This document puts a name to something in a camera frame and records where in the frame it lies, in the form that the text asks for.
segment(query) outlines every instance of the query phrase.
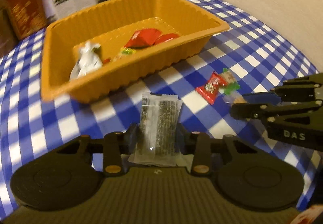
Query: ribbed black surface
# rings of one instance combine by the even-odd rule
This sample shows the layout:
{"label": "ribbed black surface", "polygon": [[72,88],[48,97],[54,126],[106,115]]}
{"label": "ribbed black surface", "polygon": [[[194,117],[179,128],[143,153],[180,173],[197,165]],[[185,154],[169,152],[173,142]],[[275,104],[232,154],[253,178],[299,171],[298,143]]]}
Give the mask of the ribbed black surface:
{"label": "ribbed black surface", "polygon": [[132,168],[125,176],[106,179],[81,205],[53,212],[20,207],[4,224],[286,224],[297,214],[294,208],[270,213],[239,208],[223,199],[210,180],[184,168]]}

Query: table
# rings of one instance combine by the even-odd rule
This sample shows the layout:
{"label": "table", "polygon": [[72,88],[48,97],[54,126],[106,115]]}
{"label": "table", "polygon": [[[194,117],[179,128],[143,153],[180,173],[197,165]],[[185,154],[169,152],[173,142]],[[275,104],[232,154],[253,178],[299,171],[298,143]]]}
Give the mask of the table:
{"label": "table", "polygon": [[[317,69],[289,41],[243,10],[222,0],[189,1],[228,22],[230,30],[214,35],[200,54],[92,105],[66,95],[52,102],[40,100],[44,30],[21,41],[0,60],[1,219],[17,207],[9,185],[15,170],[80,134],[102,138],[139,122],[146,91],[178,95],[184,102],[180,122],[188,130],[207,132],[215,138],[238,135],[295,166],[305,181],[298,208],[306,207],[315,189],[318,152],[269,139],[259,121],[234,120],[222,96],[211,106],[194,88],[205,83],[212,71],[221,73],[223,68],[235,73],[242,94],[268,91],[285,79],[317,73]],[[102,170],[102,157],[94,157],[93,167]]]}

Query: white wrapped candy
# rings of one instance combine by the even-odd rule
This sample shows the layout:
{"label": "white wrapped candy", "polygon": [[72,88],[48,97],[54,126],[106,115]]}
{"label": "white wrapped candy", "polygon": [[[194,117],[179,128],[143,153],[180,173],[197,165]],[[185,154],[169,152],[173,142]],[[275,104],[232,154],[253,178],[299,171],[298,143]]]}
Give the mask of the white wrapped candy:
{"label": "white wrapped candy", "polygon": [[87,41],[84,47],[80,48],[80,59],[76,62],[71,75],[70,80],[76,79],[81,76],[85,76],[102,67],[102,62],[99,56],[94,53],[95,48],[100,48],[100,44],[92,44]]}

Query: yellow bin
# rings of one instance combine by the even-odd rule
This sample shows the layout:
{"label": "yellow bin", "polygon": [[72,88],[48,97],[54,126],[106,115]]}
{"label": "yellow bin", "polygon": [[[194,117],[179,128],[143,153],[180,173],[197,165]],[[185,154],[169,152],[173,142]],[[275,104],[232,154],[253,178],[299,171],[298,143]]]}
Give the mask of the yellow bin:
{"label": "yellow bin", "polygon": [[[88,40],[100,43],[102,59],[115,57],[132,34],[143,28],[177,33],[179,38],[137,50],[136,54],[104,65],[69,81]],[[210,37],[229,25],[186,0],[109,0],[52,23],[46,31],[41,72],[41,97],[53,100],[68,93],[79,102],[97,100],[149,73],[201,51]]]}

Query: red package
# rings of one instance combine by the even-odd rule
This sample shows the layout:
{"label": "red package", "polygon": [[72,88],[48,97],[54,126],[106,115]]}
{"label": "red package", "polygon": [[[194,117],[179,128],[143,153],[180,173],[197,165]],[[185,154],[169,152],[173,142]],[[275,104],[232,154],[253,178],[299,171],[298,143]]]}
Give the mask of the red package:
{"label": "red package", "polygon": [[152,46],[162,32],[155,28],[146,28],[136,31],[124,47],[145,47]]}
{"label": "red package", "polygon": [[166,35],[162,35],[160,36],[159,38],[157,38],[156,42],[154,45],[158,45],[160,43],[163,43],[163,42],[167,42],[167,41],[171,41],[175,38],[178,38],[179,35],[175,34],[175,33],[170,33],[170,34],[166,34]]}
{"label": "red package", "polygon": [[213,72],[209,81],[195,90],[210,104],[213,105],[219,92],[219,87],[228,83],[217,73]]}

